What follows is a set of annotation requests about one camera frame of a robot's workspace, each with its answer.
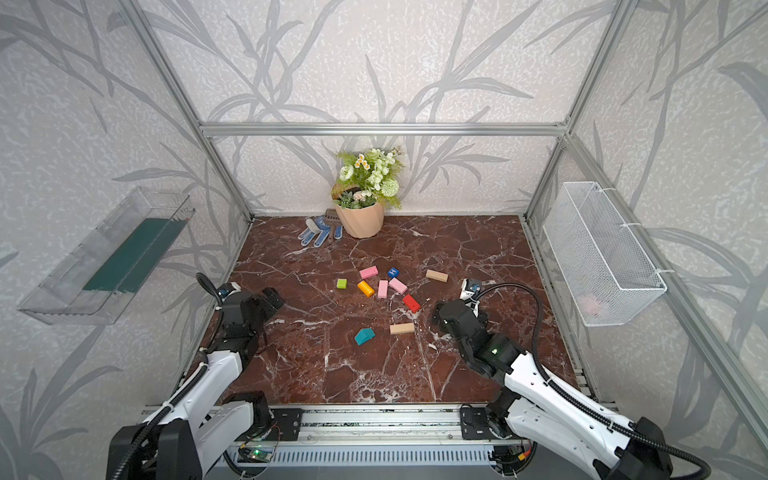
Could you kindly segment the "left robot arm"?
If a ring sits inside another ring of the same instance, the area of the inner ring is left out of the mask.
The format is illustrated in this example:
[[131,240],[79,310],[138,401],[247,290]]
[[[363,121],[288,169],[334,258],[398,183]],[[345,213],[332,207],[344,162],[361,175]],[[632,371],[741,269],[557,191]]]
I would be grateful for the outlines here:
[[284,300],[274,288],[260,294],[217,289],[222,336],[191,377],[142,422],[121,428],[108,450],[108,479],[202,479],[236,440],[263,436],[275,424],[263,392],[236,394],[211,409],[266,340],[265,324]]

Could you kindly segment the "natural wood block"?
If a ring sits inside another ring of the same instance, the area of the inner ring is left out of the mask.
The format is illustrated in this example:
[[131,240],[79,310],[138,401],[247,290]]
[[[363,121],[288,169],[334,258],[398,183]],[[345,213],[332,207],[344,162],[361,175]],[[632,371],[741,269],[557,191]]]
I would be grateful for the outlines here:
[[389,327],[390,333],[392,335],[401,335],[401,334],[409,334],[415,332],[415,324],[414,323],[402,323],[402,324],[395,324],[391,325]]
[[426,271],[426,277],[430,280],[446,283],[448,281],[448,275],[443,272],[428,269]]

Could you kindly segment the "red rectangular block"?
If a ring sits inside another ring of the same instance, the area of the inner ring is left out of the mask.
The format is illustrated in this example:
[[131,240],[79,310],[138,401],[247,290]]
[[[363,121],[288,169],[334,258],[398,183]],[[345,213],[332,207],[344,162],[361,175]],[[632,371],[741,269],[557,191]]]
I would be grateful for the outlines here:
[[413,298],[411,295],[406,295],[406,296],[403,298],[403,301],[404,301],[405,305],[408,307],[408,309],[409,309],[409,310],[410,310],[412,313],[417,313],[418,311],[420,311],[420,310],[421,310],[421,305],[420,305],[420,304],[418,303],[418,301],[417,301],[416,299],[414,299],[414,298]]

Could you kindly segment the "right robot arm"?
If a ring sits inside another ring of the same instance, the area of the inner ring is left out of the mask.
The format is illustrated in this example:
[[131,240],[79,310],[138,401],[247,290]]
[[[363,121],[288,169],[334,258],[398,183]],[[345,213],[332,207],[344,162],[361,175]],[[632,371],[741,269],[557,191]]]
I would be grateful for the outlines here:
[[456,340],[471,370],[501,386],[486,407],[497,437],[532,440],[592,479],[672,476],[670,454],[619,432],[625,427],[662,442],[661,429],[650,420],[632,422],[611,413],[548,370],[539,369],[530,351],[486,330],[477,309],[461,299],[438,303],[432,319]]

